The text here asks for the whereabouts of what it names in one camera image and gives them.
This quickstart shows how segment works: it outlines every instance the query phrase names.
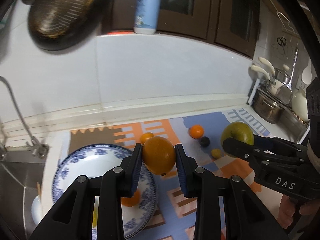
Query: stainless steel sink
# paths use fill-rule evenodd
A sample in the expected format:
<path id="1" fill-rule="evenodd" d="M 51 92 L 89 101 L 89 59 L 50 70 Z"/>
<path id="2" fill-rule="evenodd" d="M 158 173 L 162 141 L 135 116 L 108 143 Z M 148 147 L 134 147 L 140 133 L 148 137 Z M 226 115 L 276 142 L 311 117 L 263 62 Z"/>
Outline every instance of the stainless steel sink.
<path id="1" fill-rule="evenodd" d="M 44 164 L 45 157 L 21 147 L 8 148 L 0 161 L 0 215 L 20 240 L 27 240 L 36 227 L 31 204 L 38 195 L 37 182 L 42 183 Z"/>

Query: power outlet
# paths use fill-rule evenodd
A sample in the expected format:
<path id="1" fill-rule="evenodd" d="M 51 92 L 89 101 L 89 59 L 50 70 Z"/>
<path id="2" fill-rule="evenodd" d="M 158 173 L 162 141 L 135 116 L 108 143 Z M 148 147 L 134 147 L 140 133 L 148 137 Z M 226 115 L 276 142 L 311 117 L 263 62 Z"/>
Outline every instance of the power outlet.
<path id="1" fill-rule="evenodd" d="M 296 89 L 304 89 L 306 86 L 306 84 L 302 81 L 302 74 L 299 75 L 298 81 L 297 81 L 297 85 L 296 85 Z"/>

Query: bottle label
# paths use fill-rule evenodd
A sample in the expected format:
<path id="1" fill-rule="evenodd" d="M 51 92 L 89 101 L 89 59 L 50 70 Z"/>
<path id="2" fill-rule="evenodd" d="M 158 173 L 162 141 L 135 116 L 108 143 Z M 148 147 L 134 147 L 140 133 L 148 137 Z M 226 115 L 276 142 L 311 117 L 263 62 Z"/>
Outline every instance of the bottle label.
<path id="1" fill-rule="evenodd" d="M 161 0 L 138 0 L 134 18 L 135 28 L 156 29 Z"/>

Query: screw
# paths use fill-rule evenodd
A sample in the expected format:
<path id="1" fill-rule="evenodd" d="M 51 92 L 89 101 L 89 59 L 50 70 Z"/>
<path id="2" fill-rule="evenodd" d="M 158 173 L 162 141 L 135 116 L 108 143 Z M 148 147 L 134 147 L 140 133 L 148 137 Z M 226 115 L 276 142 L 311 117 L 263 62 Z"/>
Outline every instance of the screw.
<path id="1" fill-rule="evenodd" d="M 234 182 L 240 182 L 241 181 L 241 178 L 238 176 L 238 175 L 233 175 L 231 177 L 231 179 L 234 181 Z"/>
<path id="2" fill-rule="evenodd" d="M 204 173 L 204 168 L 202 167 L 196 167 L 195 168 L 196 173 Z"/>
<path id="3" fill-rule="evenodd" d="M 123 171 L 123 169 L 120 166 L 117 166 L 117 167 L 113 168 L 113 172 L 114 173 L 120 173 L 121 171 Z"/>
<path id="4" fill-rule="evenodd" d="M 83 176 L 83 175 L 79 176 L 78 179 L 77 179 L 77 181 L 80 182 L 80 183 L 85 182 L 86 180 L 87 180 L 87 178 L 85 176 Z"/>

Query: apple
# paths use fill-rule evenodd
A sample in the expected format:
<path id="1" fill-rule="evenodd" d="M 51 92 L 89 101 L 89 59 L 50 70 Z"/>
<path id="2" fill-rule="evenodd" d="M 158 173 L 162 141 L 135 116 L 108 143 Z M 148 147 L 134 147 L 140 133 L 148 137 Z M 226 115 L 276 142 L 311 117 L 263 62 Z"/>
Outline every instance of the apple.
<path id="1" fill-rule="evenodd" d="M 253 145 L 254 143 L 254 137 L 253 132 L 249 125 L 243 122 L 233 122 L 229 124 L 222 132 L 221 134 L 221 146 L 223 144 L 223 141 L 227 138 L 234 138 L 238 141 Z"/>

